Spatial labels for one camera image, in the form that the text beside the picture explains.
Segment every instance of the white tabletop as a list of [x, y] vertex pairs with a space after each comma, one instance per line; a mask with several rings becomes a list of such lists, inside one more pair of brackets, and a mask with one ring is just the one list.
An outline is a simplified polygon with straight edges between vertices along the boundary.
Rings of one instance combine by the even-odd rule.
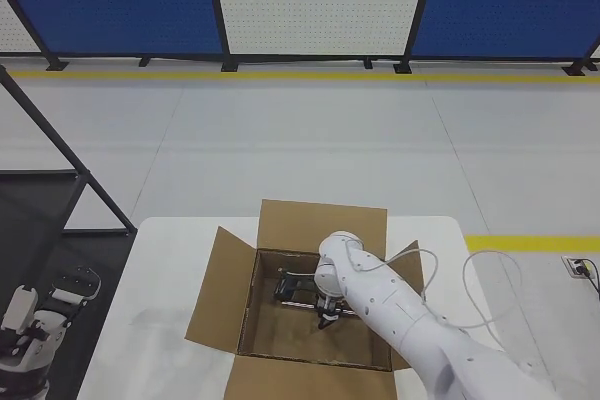
[[[255, 246], [258, 218], [150, 218], [140, 226], [78, 398], [222, 399], [234, 355], [184, 339], [218, 226]], [[389, 217], [387, 255], [413, 240], [440, 259], [427, 299], [457, 324], [480, 322], [464, 293], [462, 263], [469, 256], [458, 223], [449, 217]], [[424, 278], [432, 259], [422, 255]], [[469, 289], [489, 309], [473, 270]], [[486, 330], [470, 332], [497, 347]], [[395, 372], [399, 399], [423, 399], [413, 370]]]

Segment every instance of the power outlet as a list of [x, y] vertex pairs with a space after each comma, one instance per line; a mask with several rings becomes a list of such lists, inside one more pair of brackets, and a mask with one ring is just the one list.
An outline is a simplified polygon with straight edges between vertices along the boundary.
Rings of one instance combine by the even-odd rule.
[[591, 269], [589, 268], [589, 266], [582, 261], [581, 258], [577, 258], [577, 257], [570, 257], [570, 256], [562, 256], [562, 262], [564, 263], [564, 266], [567, 268], [567, 272], [569, 272], [569, 275], [572, 278], [575, 279], [586, 279], [587, 277], [578, 272], [577, 268], [578, 267], [584, 267], [587, 270], [589, 270], [590, 273], [590, 277], [593, 278], [593, 272], [591, 271]]

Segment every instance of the yellow floor line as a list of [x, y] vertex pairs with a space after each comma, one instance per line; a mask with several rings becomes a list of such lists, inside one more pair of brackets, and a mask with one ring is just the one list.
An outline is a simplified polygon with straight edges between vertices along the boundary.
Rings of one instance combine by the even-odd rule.
[[448, 83], [540, 83], [540, 84], [600, 84], [600, 76], [543, 75], [472, 75], [472, 74], [411, 74], [351, 73], [351, 72], [159, 72], [159, 71], [9, 71], [17, 78], [52, 79], [139, 79], [139, 80], [328, 80], [328, 81], [388, 81], [388, 82], [448, 82]]
[[600, 236], [465, 236], [469, 251], [600, 253]]

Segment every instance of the cardboard box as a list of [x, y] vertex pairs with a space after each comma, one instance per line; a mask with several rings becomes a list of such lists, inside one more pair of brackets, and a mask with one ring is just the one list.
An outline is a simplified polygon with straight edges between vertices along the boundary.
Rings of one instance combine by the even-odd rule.
[[[384, 209], [264, 200], [257, 249], [218, 228], [185, 338], [236, 354], [225, 399], [396, 399], [392, 371], [408, 364], [362, 320], [318, 330], [314, 311], [273, 299], [278, 268], [315, 271], [318, 246], [335, 231], [384, 259]], [[391, 267], [422, 290], [418, 253]]]

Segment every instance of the white cable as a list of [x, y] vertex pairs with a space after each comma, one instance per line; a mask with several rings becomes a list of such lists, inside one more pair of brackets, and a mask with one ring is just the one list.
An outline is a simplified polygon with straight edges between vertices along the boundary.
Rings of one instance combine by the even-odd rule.
[[[349, 241], [354, 241], [354, 242], [358, 242], [360, 244], [362, 244], [360, 241], [358, 240], [354, 240], [354, 239], [349, 239]], [[433, 279], [436, 277], [436, 274], [438, 273], [438, 267], [439, 267], [439, 261], [438, 261], [438, 256], [427, 249], [410, 249], [410, 250], [405, 250], [403, 252], [400, 252], [398, 254], [396, 254], [395, 256], [391, 257], [391, 259], [389, 259], [388, 261], [384, 261], [376, 266], [374, 266], [373, 268], [369, 268], [369, 269], [358, 269], [355, 266], [357, 265], [356, 263], [354, 263], [351, 259], [351, 253], [349, 251], [349, 246], [346, 246], [347, 249], [347, 257], [349, 258], [349, 262], [351, 263], [352, 266], [354, 266], [353, 268], [358, 271], [358, 272], [369, 272], [369, 271], [373, 271], [375, 269], [378, 269], [380, 267], [383, 267], [385, 265], [388, 265], [389, 263], [397, 260], [400, 257], [403, 257], [407, 254], [412, 254], [412, 253], [427, 253], [427, 254], [431, 254], [435, 260], [435, 265], [434, 265], [434, 269], [433, 269], [433, 273], [431, 274], [431, 278], [429, 278], [429, 280], [427, 281], [426, 285], [424, 285], [424, 288], [422, 289], [422, 293], [420, 294], [420, 297], [422, 298], [422, 304], [424, 305], [424, 307], [427, 309], [427, 311], [429, 311], [433, 316], [435, 316], [436, 318], [439, 319], [446, 319], [444, 318], [441, 314], [438, 314], [437, 312], [435, 312], [427, 303], [427, 289], [429, 288], [429, 285], [431, 285], [431, 283], [433, 282]], [[515, 299], [512, 300], [511, 304], [509, 305], [509, 307], [507, 307], [506, 310], [504, 310], [502, 313], [496, 315], [495, 317], [492, 317], [491, 319], [487, 319], [487, 317], [485, 317], [484, 313], [482, 312], [482, 310], [480, 310], [480, 307], [478, 307], [478, 304], [476, 303], [475, 299], [473, 298], [473, 296], [471, 295], [471, 292], [469, 291], [469, 287], [467, 285], [467, 266], [469, 265], [469, 261], [471, 261], [471, 259], [473, 259], [473, 257], [477, 256], [478, 254], [485, 254], [485, 253], [495, 253], [495, 254], [499, 254], [501, 256], [505, 256], [508, 259], [510, 259], [513, 264], [516, 266], [516, 269], [518, 270], [518, 276], [520, 278], [520, 288], [522, 289], [523, 286], [523, 280], [522, 280], [522, 269], [520, 268], [520, 265], [518, 264], [518, 262], [515, 260], [515, 258], [511, 257], [509, 254], [498, 251], [498, 250], [481, 250], [481, 251], [477, 251], [475, 253], [472, 253], [469, 255], [469, 257], [467, 257], [467, 259], [464, 261], [464, 264], [462, 265], [462, 285], [464, 287], [464, 291], [467, 294], [467, 297], [469, 298], [469, 301], [471, 302], [471, 304], [473, 305], [473, 308], [475, 308], [475, 310], [478, 312], [478, 315], [480, 316], [480, 319], [482, 319], [482, 322], [479, 324], [472, 324], [472, 325], [456, 325], [453, 324], [451, 322], [447, 321], [447, 324], [449, 326], [452, 326], [454, 328], [457, 329], [475, 329], [475, 328], [480, 328], [480, 327], [485, 327], [487, 328], [487, 331], [489, 332], [489, 335], [491, 336], [491, 338], [498, 344], [498, 346], [500, 346], [503, 350], [505, 350], [504, 345], [502, 344], [502, 342], [498, 339], [498, 337], [496, 336], [496, 334], [493, 332], [493, 330], [491, 329], [490, 324], [499, 320], [500, 318], [503, 318], [504, 316], [506, 316], [507, 314], [509, 314], [517, 305]], [[504, 269], [504, 265], [501, 263], [500, 266], [503, 268], [503, 270], [506, 273], [506, 270]]]

